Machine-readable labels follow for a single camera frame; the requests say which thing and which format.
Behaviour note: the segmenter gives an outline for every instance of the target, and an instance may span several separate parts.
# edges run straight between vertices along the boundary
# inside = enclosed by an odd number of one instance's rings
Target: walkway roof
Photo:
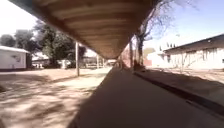
[[[158,0],[10,0],[105,58],[117,58]]]

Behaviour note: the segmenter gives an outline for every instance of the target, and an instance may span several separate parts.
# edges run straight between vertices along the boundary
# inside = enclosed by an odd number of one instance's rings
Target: building
[[[0,71],[26,69],[28,53],[24,49],[0,46]]]
[[[164,63],[173,68],[223,69],[224,34],[165,50]]]
[[[43,52],[36,52],[32,54],[32,66],[34,68],[44,68],[44,65],[49,64],[49,57]]]

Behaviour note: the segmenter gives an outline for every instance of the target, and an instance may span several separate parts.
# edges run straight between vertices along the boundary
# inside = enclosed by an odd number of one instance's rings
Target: green tree
[[[14,47],[15,40],[14,40],[13,36],[11,36],[9,34],[4,34],[0,37],[0,44],[3,46]]]
[[[37,42],[33,40],[34,34],[30,30],[17,30],[15,33],[16,47],[25,49],[31,53],[40,49]]]
[[[50,66],[56,67],[57,60],[75,58],[75,43],[64,33],[37,21],[34,30],[37,32],[36,40],[44,54],[50,59]],[[79,56],[82,58],[86,52],[85,47],[80,47]]]

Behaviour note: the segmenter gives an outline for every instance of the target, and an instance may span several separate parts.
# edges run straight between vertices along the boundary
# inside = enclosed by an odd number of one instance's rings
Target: paved path
[[[223,128],[224,120],[142,80],[112,70],[68,128]]]

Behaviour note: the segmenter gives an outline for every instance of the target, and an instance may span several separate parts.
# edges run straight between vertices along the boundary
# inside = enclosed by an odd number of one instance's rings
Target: dirt ground
[[[145,77],[199,95],[224,106],[224,72],[212,70],[150,69]]]
[[[0,73],[0,118],[6,128],[64,128],[109,70]]]

